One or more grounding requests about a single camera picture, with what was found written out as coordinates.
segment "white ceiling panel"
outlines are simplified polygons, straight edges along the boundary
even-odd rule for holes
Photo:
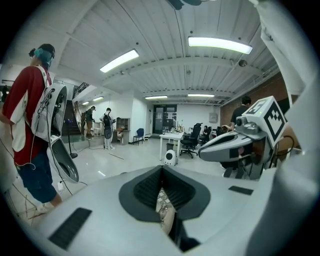
[[[189,47],[189,36],[233,40],[253,49],[246,55]],[[276,64],[261,40],[257,10],[248,0],[185,4],[179,11],[165,0],[51,0],[17,35],[10,61],[27,65],[28,52],[43,43],[56,49],[52,68],[57,76],[115,92],[135,88],[144,95],[177,95],[176,101],[203,101],[184,99],[188,90],[230,99]],[[132,49],[138,58],[100,71]],[[238,66],[240,60],[247,66]]]

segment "blue chair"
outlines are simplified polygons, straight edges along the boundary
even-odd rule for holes
[[[139,128],[136,130],[136,136],[133,136],[133,144],[135,143],[135,138],[138,141],[138,146],[139,146],[139,139],[142,138],[142,144],[144,143],[144,135],[145,135],[145,129]]]

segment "red shirt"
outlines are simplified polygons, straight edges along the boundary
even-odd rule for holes
[[[47,79],[51,85],[49,73]],[[28,66],[14,81],[3,105],[3,115],[14,123],[11,125],[12,149],[14,162],[19,166],[30,163],[42,149],[48,147],[46,141],[34,136],[26,123],[26,119],[29,124],[32,123],[33,114],[44,89],[45,82],[40,69]]]

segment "white floor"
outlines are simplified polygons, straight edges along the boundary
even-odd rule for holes
[[[114,144],[115,150],[103,150],[102,145],[94,146],[93,149],[86,148],[78,153],[78,157],[73,161],[78,169],[80,181],[88,185],[97,180],[105,179],[123,172],[132,172],[137,169],[161,165],[164,162],[167,140],[163,140],[162,161],[159,160],[160,140],[150,138],[149,141],[140,142],[138,145],[119,145]],[[178,167],[198,173],[221,176],[224,170],[220,168],[217,162],[205,162],[194,155],[192,159],[189,155],[183,154],[179,158]],[[53,186],[58,190],[58,182],[61,181],[58,173],[52,171]],[[16,188],[33,204],[39,202],[32,198],[30,193],[24,188],[22,180],[18,178],[14,185]],[[84,188],[82,183],[66,182],[67,187],[72,194]],[[62,200],[66,200],[71,194],[65,185],[61,192]],[[43,216],[37,216],[39,212],[35,207],[23,197],[14,186],[6,193],[6,198],[13,204],[13,210],[19,213],[19,217],[32,226],[36,226]]]

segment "blue shorts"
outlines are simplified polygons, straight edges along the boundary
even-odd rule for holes
[[[31,163],[35,167],[32,164],[17,167],[24,187],[41,203],[52,201],[57,192],[52,186],[53,180],[46,151],[41,151]]]

